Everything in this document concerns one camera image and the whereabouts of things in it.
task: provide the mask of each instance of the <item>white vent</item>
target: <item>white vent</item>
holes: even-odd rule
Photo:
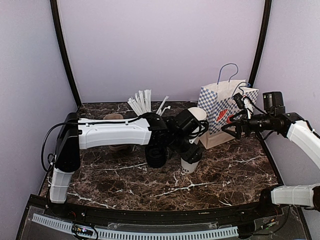
[[[32,221],[51,229],[60,232],[72,234],[72,223],[63,220],[53,219],[40,214],[33,214]],[[178,233],[143,233],[143,232],[127,232],[114,231],[102,228],[95,228],[98,232],[100,240],[216,240],[238,237],[238,227],[228,227],[223,229],[193,231],[193,232],[178,232]],[[85,234],[80,234],[83,237],[89,237]]]

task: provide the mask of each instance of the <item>blue bag handle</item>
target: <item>blue bag handle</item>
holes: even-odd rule
[[[230,62],[230,63],[227,63],[227,64],[223,65],[223,66],[220,68],[219,77],[218,77],[218,82],[216,83],[217,85],[219,84],[219,81],[220,81],[220,76],[221,76],[221,71],[222,71],[222,69],[223,69],[225,66],[228,66],[228,65],[235,65],[235,66],[236,66],[236,73],[233,74],[233,75],[229,78],[229,83],[230,83],[231,78],[232,78],[233,76],[235,76],[235,75],[238,74],[239,68],[238,68],[237,64]]]

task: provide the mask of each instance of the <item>brown marble table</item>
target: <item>brown marble table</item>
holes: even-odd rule
[[[166,116],[195,106],[169,102]],[[159,103],[152,104],[158,109]],[[127,103],[88,103],[80,117],[103,119],[110,113],[136,117]],[[144,147],[133,145],[114,152],[108,146],[80,151],[81,167],[72,176],[67,193],[70,203],[141,211],[184,211],[235,206],[257,202],[262,189],[276,185],[277,178],[259,141],[252,137],[232,140],[205,150],[196,171],[181,171],[175,155],[159,169],[148,167]],[[42,187],[45,196],[48,183]]]

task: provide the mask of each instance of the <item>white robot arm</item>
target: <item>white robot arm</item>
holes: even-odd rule
[[[229,124],[222,127],[222,130],[240,139],[242,133],[249,136],[251,132],[263,132],[270,130],[283,135],[291,142],[300,147],[315,163],[320,170],[320,136],[311,128],[308,121],[293,113],[285,113],[285,107],[281,92],[267,92],[263,94],[263,114],[247,114],[248,105],[244,100],[253,102],[246,96],[237,93],[233,96],[241,112],[230,116]],[[314,208],[320,211],[320,183],[313,185],[279,186],[271,190],[271,201],[273,204],[296,205]]]
[[[146,145],[145,155],[150,167],[159,168],[165,164],[167,148],[192,164],[198,162],[203,153],[193,140],[205,133],[208,126],[208,121],[198,121],[187,109],[174,117],[162,118],[149,112],[121,120],[78,119],[76,113],[70,113],[56,141],[50,200],[56,204],[66,201],[72,175],[81,164],[79,150],[108,145]]]

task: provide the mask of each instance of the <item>gray panel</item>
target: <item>gray panel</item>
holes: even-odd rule
[[[248,79],[263,0],[68,0],[60,17],[82,102],[197,101],[226,63]],[[235,69],[226,67],[222,80]]]
[[[44,177],[43,138],[76,105],[50,1],[0,1],[0,53],[0,239],[11,240],[30,193],[38,192]]]
[[[273,1],[255,87],[281,91],[287,112],[297,112],[320,132],[320,3]],[[258,105],[263,106],[262,97]],[[272,135],[267,145],[287,185],[320,182],[320,170],[295,144]],[[319,212],[306,215],[313,239],[320,239]]]

